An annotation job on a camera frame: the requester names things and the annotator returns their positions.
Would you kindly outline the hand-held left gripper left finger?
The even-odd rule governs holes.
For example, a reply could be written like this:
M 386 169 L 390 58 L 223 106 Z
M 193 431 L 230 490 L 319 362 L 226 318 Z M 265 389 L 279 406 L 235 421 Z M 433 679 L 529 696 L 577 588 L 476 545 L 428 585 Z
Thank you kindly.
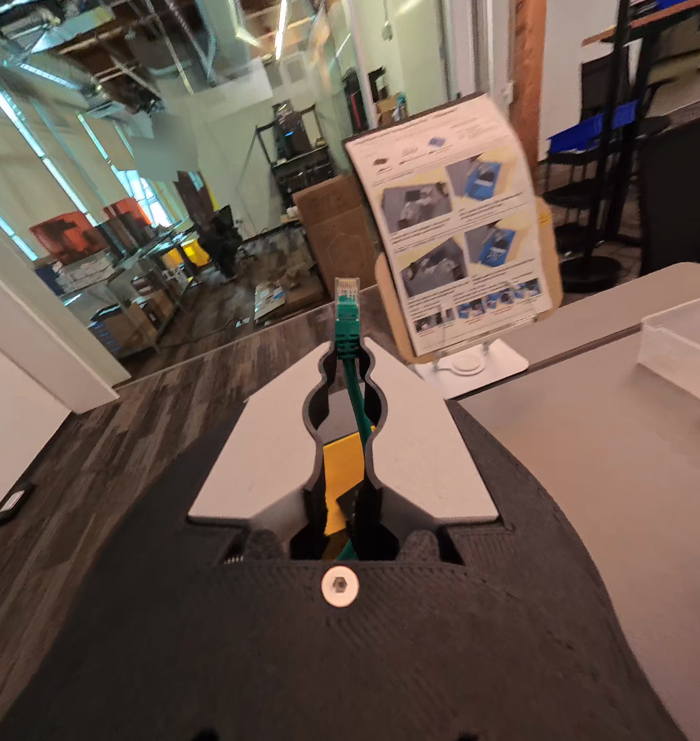
M 323 497 L 334 347 L 323 342 L 250 396 L 188 511 L 198 524 L 306 526 Z

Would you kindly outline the white stand base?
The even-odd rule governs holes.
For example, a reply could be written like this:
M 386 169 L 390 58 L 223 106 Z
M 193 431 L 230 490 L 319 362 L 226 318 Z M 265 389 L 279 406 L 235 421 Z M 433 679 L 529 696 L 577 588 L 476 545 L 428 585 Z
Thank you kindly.
M 411 366 L 447 400 L 473 394 L 520 375 L 529 367 L 529 361 L 501 338 Z

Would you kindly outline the orange printer covers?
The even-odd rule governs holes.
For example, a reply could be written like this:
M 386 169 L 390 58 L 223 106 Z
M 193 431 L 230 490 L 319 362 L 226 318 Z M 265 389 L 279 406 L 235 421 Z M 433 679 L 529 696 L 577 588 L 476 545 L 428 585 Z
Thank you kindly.
M 29 232 L 46 252 L 63 265 L 105 253 L 117 264 L 149 245 L 154 227 L 133 198 L 103 209 L 104 219 L 92 224 L 79 210 L 33 225 Z

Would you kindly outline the cardboard backing board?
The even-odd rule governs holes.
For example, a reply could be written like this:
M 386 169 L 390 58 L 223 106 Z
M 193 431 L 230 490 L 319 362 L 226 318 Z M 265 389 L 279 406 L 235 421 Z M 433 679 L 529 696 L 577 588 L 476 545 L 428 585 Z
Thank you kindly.
M 551 316 L 558 308 L 561 307 L 565 292 L 562 287 L 561 272 L 559 267 L 560 255 L 557 251 L 555 227 L 553 228 L 552 233 L 546 233 L 539 230 L 539 237 L 541 245 L 541 257 L 545 273 L 545 283 L 548 287 L 548 291 L 552 301 L 551 309 L 539 314 L 522 317 L 520 320 L 515 321 L 511 325 L 502 327 L 498 331 L 498 333 L 489 333 L 487 336 L 477 338 L 474 342 L 470 342 L 467 345 L 466 343 L 463 343 L 462 345 L 451 346 L 443 350 L 435 350 L 421 356 L 417 356 L 413 349 L 410 332 L 404 317 L 400 298 L 395 283 L 393 281 L 388 258 L 384 254 L 380 255 L 376 260 L 376 265 L 374 268 L 376 284 L 382 298 L 382 303 L 384 305 L 389 325 L 391 327 L 391 334 L 393 336 L 393 340 L 395 342 L 401 360 L 407 365 L 431 362 L 441 356 L 452 354 L 459 350 L 466 349 L 467 347 L 474 346 L 480 341 L 493 341 L 495 338 L 501 337 L 504 334 L 511 332 L 512 330 L 520 329 L 538 321 L 544 321 L 548 319 L 549 316 Z

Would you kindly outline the black equipment shelf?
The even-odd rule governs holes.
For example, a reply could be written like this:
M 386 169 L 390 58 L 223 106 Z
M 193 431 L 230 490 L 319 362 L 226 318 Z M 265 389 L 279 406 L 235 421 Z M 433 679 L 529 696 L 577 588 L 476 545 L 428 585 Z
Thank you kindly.
M 272 106 L 273 120 L 255 128 L 284 211 L 299 192 L 336 176 L 316 105 L 295 109 L 289 100 Z

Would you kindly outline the wooden post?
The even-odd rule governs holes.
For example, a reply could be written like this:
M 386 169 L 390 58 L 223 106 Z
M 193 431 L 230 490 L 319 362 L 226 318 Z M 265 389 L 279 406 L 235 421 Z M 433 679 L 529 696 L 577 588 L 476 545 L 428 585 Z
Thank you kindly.
M 510 121 L 530 173 L 535 177 L 540 161 L 541 84 L 548 3 L 514 1 L 511 7 L 513 100 Z

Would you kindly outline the black office chair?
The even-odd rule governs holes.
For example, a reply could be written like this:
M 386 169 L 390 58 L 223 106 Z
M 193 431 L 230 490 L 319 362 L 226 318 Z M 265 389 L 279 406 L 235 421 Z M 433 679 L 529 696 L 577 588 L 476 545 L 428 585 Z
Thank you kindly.
M 214 212 L 199 234 L 199 245 L 216 265 L 226 282 L 236 277 L 236 254 L 243 237 L 234 224 L 230 205 Z

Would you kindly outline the large cardboard box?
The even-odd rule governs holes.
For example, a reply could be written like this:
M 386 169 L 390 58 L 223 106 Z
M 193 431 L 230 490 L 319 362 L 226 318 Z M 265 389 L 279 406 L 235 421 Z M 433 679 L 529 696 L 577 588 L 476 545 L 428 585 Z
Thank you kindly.
M 299 190 L 293 203 L 330 297 L 336 279 L 357 278 L 362 290 L 373 286 L 376 248 L 355 176 L 343 174 Z

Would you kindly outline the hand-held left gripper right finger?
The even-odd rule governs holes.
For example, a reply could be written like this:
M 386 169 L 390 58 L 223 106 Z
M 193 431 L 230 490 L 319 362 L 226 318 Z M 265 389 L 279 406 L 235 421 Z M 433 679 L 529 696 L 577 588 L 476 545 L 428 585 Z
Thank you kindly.
M 495 522 L 499 512 L 442 395 L 371 338 L 366 388 L 380 398 L 369 479 L 393 534 Z

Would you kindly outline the clear plastic container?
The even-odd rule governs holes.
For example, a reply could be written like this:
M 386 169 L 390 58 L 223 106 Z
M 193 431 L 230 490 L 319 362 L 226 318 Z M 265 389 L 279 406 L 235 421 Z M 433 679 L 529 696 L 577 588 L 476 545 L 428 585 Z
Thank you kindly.
M 700 400 L 700 298 L 641 321 L 637 362 Z

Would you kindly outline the printed instruction sheet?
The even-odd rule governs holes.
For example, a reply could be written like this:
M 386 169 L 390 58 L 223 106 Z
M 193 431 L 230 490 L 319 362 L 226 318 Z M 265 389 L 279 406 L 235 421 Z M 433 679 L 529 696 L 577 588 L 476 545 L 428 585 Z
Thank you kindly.
M 414 353 L 474 342 L 551 309 L 519 138 L 476 93 L 346 139 Z

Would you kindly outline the metal shelving rack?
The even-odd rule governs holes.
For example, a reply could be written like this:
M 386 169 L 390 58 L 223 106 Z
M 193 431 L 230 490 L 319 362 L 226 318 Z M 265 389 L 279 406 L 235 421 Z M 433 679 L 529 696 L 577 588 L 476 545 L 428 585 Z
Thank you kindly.
M 98 253 L 63 265 L 50 255 L 34 273 L 118 361 L 160 351 L 165 331 L 197 283 L 184 246 L 193 229 L 154 227 L 153 241 L 117 264 Z

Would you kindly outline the black pole stand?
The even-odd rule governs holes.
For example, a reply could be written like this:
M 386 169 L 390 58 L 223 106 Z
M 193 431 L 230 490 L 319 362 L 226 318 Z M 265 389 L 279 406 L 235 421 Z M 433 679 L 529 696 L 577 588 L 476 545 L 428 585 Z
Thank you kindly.
M 648 90 L 655 41 L 643 41 L 630 97 L 619 105 L 620 81 L 626 61 L 623 50 L 633 30 L 631 3 L 618 4 L 617 22 L 612 33 L 613 51 L 607 71 L 607 97 L 602 113 L 602 128 L 597 138 L 596 170 L 591 179 L 570 182 L 543 194 L 550 206 L 566 210 L 588 209 L 586 226 L 566 224 L 557 238 L 571 235 L 581 252 L 560 264 L 563 291 L 597 293 L 617 285 L 621 264 L 613 257 L 595 255 L 605 240 L 618 236 L 619 221 L 627 193 L 641 122 L 644 119 L 645 94 Z

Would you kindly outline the blue storage bins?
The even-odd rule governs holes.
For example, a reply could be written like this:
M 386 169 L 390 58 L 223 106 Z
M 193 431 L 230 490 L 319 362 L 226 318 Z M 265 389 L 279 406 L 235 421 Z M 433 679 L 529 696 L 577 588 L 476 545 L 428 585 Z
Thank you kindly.
M 617 106 L 612 119 L 612 130 L 618 130 L 634 122 L 638 100 L 634 99 Z M 561 152 L 585 151 L 598 143 L 602 136 L 604 114 L 586 118 L 577 125 L 549 137 L 549 154 Z

